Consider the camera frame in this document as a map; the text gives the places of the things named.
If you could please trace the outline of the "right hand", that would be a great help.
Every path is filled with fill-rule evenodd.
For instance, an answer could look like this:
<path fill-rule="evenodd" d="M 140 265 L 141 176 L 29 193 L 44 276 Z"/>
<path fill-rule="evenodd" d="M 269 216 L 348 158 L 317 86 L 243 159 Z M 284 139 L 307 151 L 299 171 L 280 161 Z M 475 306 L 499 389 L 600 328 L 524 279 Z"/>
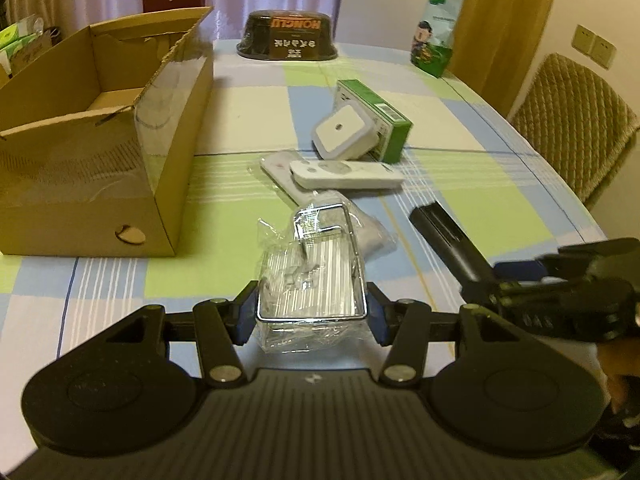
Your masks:
<path fill-rule="evenodd" d="M 617 339 L 599 344 L 597 357 L 606 377 L 612 411 L 617 414 L 628 400 L 627 377 L 639 376 L 640 346 L 637 338 Z"/>

